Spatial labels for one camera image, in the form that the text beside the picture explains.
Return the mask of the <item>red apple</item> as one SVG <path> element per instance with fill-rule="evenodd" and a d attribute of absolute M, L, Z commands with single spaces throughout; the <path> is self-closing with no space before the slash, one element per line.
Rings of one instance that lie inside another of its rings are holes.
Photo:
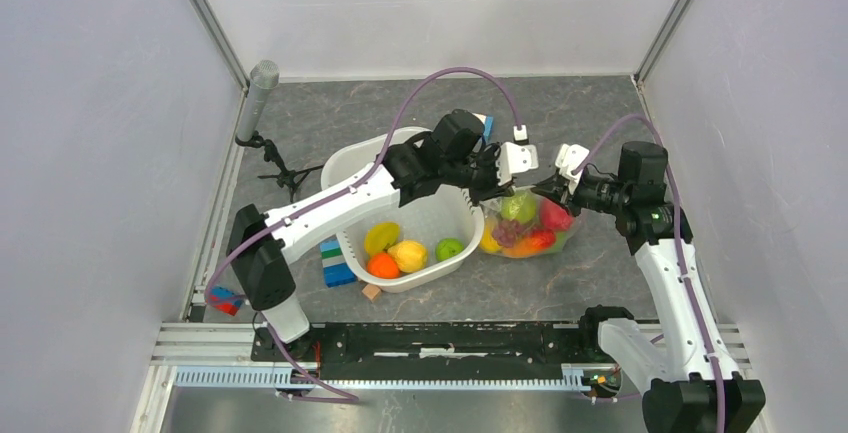
<path fill-rule="evenodd" d="M 547 198 L 540 200 L 538 218 L 543 227 L 554 232 L 566 232 L 571 229 L 574 222 L 573 216 Z"/>

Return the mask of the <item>green apple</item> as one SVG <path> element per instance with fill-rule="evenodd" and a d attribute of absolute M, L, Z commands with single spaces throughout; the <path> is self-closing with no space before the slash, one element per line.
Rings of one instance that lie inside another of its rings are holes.
<path fill-rule="evenodd" d="M 500 216 L 503 220 L 519 224 L 532 222 L 537 215 L 537 200 L 529 190 L 520 190 L 501 201 Z"/>

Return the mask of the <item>clear dotted zip bag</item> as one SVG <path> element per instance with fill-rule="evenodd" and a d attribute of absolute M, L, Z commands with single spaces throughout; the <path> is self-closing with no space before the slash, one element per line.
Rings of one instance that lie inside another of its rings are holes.
<path fill-rule="evenodd" d="M 520 191 L 520 190 L 529 190 L 529 191 L 531 191 L 529 188 L 522 188 L 522 189 L 517 189 L 517 190 L 515 191 L 515 193 L 516 193 L 517 191 Z M 540 221 L 539 221 L 539 218 L 538 218 L 539 203 L 540 203 L 540 200 L 541 200 L 543 197 L 540 197 L 540 196 L 538 196 L 538 195 L 536 195 L 536 194 L 534 194 L 534 195 L 535 195 L 536 200 L 537 200 L 537 215 L 536 215 L 536 218 L 535 218 L 532 222 L 530 222 L 530 223 L 526 224 L 526 225 L 527 225 L 527 230 L 526 230 L 526 232 L 525 232 L 525 236 L 527 236 L 529 233 L 531 233 L 531 232 L 533 232 L 533 231 L 537 231 L 537 230 L 550 230 L 550 229 L 548 229 L 548 228 L 543 227 L 543 226 L 541 225 Z M 483 203 L 481 204 L 482 212 L 483 212 L 483 214 L 484 214 L 484 220 L 485 220 L 485 219 L 487 219 L 487 218 L 495 218 L 497 221 L 502 219 L 502 218 L 501 218 L 501 216 L 500 216 L 500 206 L 501 206 L 501 201 L 502 201 L 502 199 L 503 199 L 503 198 L 505 198 L 505 197 L 502 197 L 502 198 L 495 198 L 495 199 L 487 200 L 487 201 L 485 201 L 485 202 L 483 202 Z M 568 230 L 568 231 L 570 231 L 570 232 L 572 233 L 571 238 L 573 238 L 573 237 L 575 236 L 575 234 L 579 231 L 579 229 L 580 229 L 580 227 L 581 227 L 581 225 L 582 225 L 582 220 L 581 220 L 580 218 L 577 218 L 577 217 L 575 217 L 575 216 L 573 216 L 573 217 L 574 217 L 573 225 L 572 225 L 571 229 L 570 229 L 570 230 Z M 555 253 L 559 253 L 559 252 L 561 252 L 561 251 L 553 251 L 553 250 L 552 250 L 552 247 L 551 247 L 551 248 L 549 248 L 546 252 L 544 252 L 543 254 L 541 254 L 541 255 L 537 255 L 537 256 L 549 255 L 549 254 L 555 254 Z M 501 253 L 501 251 L 500 251 L 498 254 L 490 254 L 490 255 L 501 256 L 501 257 L 508 258 L 508 257 L 504 256 L 504 255 Z"/>

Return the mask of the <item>green pear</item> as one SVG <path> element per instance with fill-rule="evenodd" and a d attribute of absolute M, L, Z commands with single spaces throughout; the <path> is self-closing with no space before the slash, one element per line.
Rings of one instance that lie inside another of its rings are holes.
<path fill-rule="evenodd" d="M 553 251 L 561 251 L 566 242 L 571 238 L 570 231 L 561 231 L 556 233 L 556 242 L 552 245 Z"/>

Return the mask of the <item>red orange mango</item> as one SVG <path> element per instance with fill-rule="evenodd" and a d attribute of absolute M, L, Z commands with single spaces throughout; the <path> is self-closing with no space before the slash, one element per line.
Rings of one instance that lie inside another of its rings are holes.
<path fill-rule="evenodd" d="M 557 235 L 551 230 L 537 230 L 519 239 L 512 247 L 505 247 L 501 253 L 508 258 L 527 258 L 541 255 L 557 242 Z"/>

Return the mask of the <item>red grape bunch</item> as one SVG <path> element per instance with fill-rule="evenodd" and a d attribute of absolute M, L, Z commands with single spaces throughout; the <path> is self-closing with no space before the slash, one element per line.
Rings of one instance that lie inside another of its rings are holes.
<path fill-rule="evenodd" d="M 495 222 L 492 238 L 501 248 L 511 248 L 525 236 L 527 225 L 518 220 L 501 219 Z"/>

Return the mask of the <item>yellow apple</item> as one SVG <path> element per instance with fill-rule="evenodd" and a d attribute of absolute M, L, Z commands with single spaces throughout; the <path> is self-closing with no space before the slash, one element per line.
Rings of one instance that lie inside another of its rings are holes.
<path fill-rule="evenodd" d="M 493 236 L 494 229 L 497 225 L 498 221 L 495 218 L 487 218 L 484 220 L 483 233 L 479 243 L 479 248 L 485 253 L 498 254 L 502 249 L 502 246 Z"/>

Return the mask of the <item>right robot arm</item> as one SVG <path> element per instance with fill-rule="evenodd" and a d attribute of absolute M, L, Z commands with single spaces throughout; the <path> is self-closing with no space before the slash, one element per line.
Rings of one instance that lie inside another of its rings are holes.
<path fill-rule="evenodd" d="M 652 343 L 623 309 L 596 307 L 577 335 L 591 361 L 611 356 L 641 395 L 650 432 L 746 432 L 766 404 L 762 384 L 743 376 L 700 282 L 686 217 L 667 193 L 667 150 L 630 141 L 613 175 L 588 170 L 589 149 L 560 147 L 554 174 L 533 192 L 575 215 L 614 216 L 649 286 L 663 335 Z"/>

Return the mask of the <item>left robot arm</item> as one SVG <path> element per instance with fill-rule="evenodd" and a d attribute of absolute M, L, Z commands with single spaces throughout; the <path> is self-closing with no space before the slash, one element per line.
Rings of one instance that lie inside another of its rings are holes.
<path fill-rule="evenodd" d="M 473 203 L 508 192 L 510 145 L 484 144 L 482 136 L 483 124 L 474 114 L 454 110 L 431 130 L 387 143 L 374 162 L 313 196 L 265 213 L 253 204 L 237 211 L 224 264 L 264 316 L 281 353 L 297 361 L 314 347 L 290 271 L 309 249 L 372 214 L 401 208 L 443 186 L 466 190 Z"/>

